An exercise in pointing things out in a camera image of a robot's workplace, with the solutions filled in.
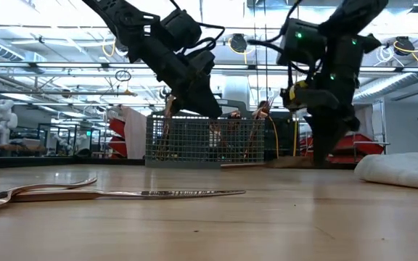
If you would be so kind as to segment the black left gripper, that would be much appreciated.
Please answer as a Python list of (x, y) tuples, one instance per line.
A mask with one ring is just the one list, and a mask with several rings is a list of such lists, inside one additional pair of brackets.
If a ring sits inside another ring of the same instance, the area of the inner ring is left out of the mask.
[(183, 53), (199, 42), (199, 34), (136, 34), (127, 38), (128, 57), (131, 63), (141, 59), (156, 74), (158, 81), (171, 88), (175, 96), (173, 114), (185, 109), (204, 117), (218, 118), (222, 110), (210, 89), (214, 54), (208, 49)]

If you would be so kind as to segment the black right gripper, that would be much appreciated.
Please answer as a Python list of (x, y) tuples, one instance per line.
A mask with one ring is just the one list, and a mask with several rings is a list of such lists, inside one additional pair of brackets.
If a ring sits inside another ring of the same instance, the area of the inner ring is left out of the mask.
[(381, 45), (372, 34), (367, 36), (340, 36), (327, 40), (324, 56), (309, 65), (305, 71), (308, 88), (298, 92), (298, 98), (290, 100), (289, 87), (281, 90), (284, 107), (291, 111), (302, 108), (309, 110), (345, 110), (342, 118), (327, 113), (310, 112), (305, 117), (313, 134), (313, 164), (322, 166), (338, 141), (350, 131), (361, 126), (354, 108), (351, 108), (362, 59), (365, 54)]

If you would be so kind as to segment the copper table knife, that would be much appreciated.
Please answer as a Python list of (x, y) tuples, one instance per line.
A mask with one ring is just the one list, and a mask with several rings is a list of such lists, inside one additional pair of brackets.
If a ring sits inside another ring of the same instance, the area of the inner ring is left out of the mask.
[(265, 167), (265, 163), (231, 163), (231, 164), (222, 164), (221, 169), (235, 169), (235, 168), (244, 168), (244, 167)]
[(160, 156), (162, 158), (166, 157), (167, 143), (168, 143), (168, 134), (170, 130), (171, 119), (173, 117), (172, 105), (176, 97), (172, 94), (169, 95), (166, 106), (165, 106), (165, 120), (163, 126), (163, 134), (160, 145)]
[(199, 198), (212, 196), (228, 196), (245, 194), (243, 190), (232, 191), (100, 191), (100, 190), (53, 190), (53, 191), (26, 191), (12, 197), (11, 202), (44, 202), (44, 201), (63, 201), (63, 200), (83, 200), (98, 199), (101, 197), (120, 199), (183, 199)]

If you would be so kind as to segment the red plastic storage bin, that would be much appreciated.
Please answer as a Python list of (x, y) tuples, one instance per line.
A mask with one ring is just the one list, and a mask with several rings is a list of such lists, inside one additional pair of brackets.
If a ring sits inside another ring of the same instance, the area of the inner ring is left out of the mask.
[(340, 139), (336, 147), (329, 154), (350, 154), (354, 153), (367, 155), (367, 154), (382, 154), (384, 152), (384, 146), (372, 141), (367, 136), (357, 133), (350, 134)]
[(113, 118), (109, 121), (110, 130), (117, 133), (121, 138), (125, 137), (125, 122), (117, 118)]
[(361, 159), (362, 156), (354, 157), (353, 155), (335, 155), (327, 158), (329, 162), (334, 164), (357, 164)]
[(123, 139), (113, 137), (107, 145), (113, 150), (114, 154), (122, 158), (127, 158), (126, 142)]

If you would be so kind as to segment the grey plastic cutlery basket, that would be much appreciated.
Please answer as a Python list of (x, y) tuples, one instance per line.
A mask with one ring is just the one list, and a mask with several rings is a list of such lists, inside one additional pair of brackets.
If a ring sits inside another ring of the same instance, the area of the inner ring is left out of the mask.
[[(219, 163), (262, 163), (248, 162), (245, 150), (252, 127), (252, 112), (246, 110), (242, 101), (219, 99), (222, 109), (240, 111), (241, 120), (231, 120), (222, 114), (212, 120), (190, 112), (178, 112), (172, 119), (168, 134), (166, 157), (160, 156), (160, 145), (163, 134), (165, 113), (153, 112), (147, 117), (146, 162), (219, 162)], [(211, 122), (219, 124), (221, 129), (221, 143), (216, 148), (209, 147), (209, 125)]]

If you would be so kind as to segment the white hanging sheet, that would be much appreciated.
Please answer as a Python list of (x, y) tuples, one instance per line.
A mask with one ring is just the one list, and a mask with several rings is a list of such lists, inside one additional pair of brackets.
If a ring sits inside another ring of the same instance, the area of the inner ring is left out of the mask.
[(127, 158), (142, 160), (146, 149), (147, 117), (127, 106), (122, 106), (121, 111), (125, 120), (124, 139)]

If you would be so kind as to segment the white plaid dish towel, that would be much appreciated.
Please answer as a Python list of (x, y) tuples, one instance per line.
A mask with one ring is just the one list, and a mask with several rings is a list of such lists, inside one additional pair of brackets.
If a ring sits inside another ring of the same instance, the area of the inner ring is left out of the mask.
[(363, 181), (418, 189), (418, 152), (370, 154), (353, 172)]

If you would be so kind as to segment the silver ventilation duct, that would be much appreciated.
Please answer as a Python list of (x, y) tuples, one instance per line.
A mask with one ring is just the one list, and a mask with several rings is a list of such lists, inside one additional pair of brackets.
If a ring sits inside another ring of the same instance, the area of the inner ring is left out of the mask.
[(354, 94), (353, 102), (367, 102), (402, 88), (418, 83), (418, 72), (405, 72), (389, 78), (380, 78), (366, 83)]

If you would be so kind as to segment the black aluminium table frame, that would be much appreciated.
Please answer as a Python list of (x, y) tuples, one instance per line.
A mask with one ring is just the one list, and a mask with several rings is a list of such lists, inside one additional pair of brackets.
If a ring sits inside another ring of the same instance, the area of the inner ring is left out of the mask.
[[(150, 168), (173, 169), (221, 169), (219, 162), (146, 162), (144, 159), (100, 159), (77, 157), (0, 157), (0, 168), (41, 167), (55, 165), (125, 165)], [(265, 167), (277, 167), (278, 163), (267, 163)]]

